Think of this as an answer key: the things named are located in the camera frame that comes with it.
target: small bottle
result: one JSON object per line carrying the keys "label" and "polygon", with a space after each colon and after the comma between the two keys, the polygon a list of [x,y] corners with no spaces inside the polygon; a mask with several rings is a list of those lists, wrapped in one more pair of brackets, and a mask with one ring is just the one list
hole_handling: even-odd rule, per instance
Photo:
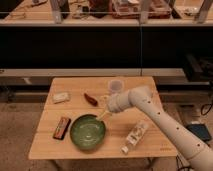
{"label": "small bottle", "polygon": [[126,137],[125,146],[122,147],[122,152],[128,154],[130,150],[134,149],[148,128],[149,125],[145,121],[139,121]]}

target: wooden table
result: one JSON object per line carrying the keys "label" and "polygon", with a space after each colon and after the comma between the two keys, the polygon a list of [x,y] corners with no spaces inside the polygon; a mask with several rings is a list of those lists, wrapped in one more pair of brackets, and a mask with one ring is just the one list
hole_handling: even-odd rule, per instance
{"label": "wooden table", "polygon": [[[123,80],[125,90],[137,86],[148,85],[153,92],[154,102],[159,107],[162,107],[152,77],[55,78],[52,82],[44,111],[35,133],[29,159],[96,159],[176,156],[177,150],[167,137],[144,113],[136,108],[127,109],[105,120],[107,131],[104,142],[96,151],[91,153],[78,150],[72,143],[69,132],[66,134],[63,141],[52,138],[61,116],[67,116],[74,121],[83,114],[100,114],[106,104],[105,95],[108,95],[108,81],[112,79]],[[71,100],[60,104],[54,104],[52,102],[53,94],[62,91],[68,91],[71,94]],[[91,106],[84,99],[83,93],[85,92],[98,100],[98,107]],[[135,123],[141,119],[148,122],[150,128],[144,138],[136,146],[135,150],[131,151],[128,155],[124,155],[121,148],[124,145],[125,138]]]}

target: red object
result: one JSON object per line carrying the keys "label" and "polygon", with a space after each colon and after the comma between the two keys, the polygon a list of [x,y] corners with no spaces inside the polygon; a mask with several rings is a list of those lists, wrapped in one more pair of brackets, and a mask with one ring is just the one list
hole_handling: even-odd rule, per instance
{"label": "red object", "polygon": [[89,96],[88,94],[84,93],[84,97],[91,105],[93,105],[93,106],[98,105],[98,101],[95,100],[93,97]]}

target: chocolate bar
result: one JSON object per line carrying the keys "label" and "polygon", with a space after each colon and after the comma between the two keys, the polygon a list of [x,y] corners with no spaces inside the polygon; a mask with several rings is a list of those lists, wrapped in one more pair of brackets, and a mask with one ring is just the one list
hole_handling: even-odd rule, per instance
{"label": "chocolate bar", "polygon": [[58,139],[58,140],[63,140],[70,122],[71,122],[70,118],[61,117],[61,119],[58,123],[58,126],[53,134],[53,138]]}

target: small box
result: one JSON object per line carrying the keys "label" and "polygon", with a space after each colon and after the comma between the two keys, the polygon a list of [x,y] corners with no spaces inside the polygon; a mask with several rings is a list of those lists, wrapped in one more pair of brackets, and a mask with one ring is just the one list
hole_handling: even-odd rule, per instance
{"label": "small box", "polygon": [[53,103],[61,103],[70,100],[69,92],[60,92],[53,94]]}

